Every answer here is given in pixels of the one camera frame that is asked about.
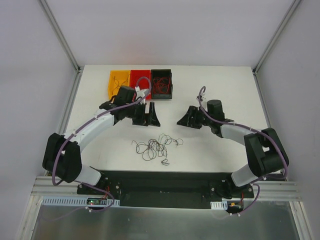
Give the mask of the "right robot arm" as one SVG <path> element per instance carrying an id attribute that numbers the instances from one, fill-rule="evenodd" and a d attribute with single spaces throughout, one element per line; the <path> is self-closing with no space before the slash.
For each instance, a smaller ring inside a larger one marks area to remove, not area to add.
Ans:
<path id="1" fill-rule="evenodd" d="M 209 100 L 207 109 L 202 106 L 189 106 L 177 124 L 193 129 L 209 127 L 214 135 L 245 147 L 247 164 L 228 174 L 226 179 L 215 187 L 214 192 L 219 197 L 237 197 L 249 184 L 274 172 L 285 170 L 289 165 L 288 155 L 273 128 L 255 130 L 234 123 L 225 118 L 222 102 L 218 99 Z"/>

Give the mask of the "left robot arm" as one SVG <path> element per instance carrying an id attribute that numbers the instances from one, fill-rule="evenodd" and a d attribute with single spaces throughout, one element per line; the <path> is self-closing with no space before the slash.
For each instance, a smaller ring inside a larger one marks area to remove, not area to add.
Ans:
<path id="1" fill-rule="evenodd" d="M 154 102 L 146 104 L 149 89 L 122 86 L 109 101 L 102 103 L 94 115 L 76 129 L 64 134 L 53 133 L 45 148 L 42 167 L 61 182 L 84 183 L 99 195 L 105 191 L 102 173 L 82 163 L 81 152 L 103 131 L 125 118 L 136 126 L 160 127 Z"/>

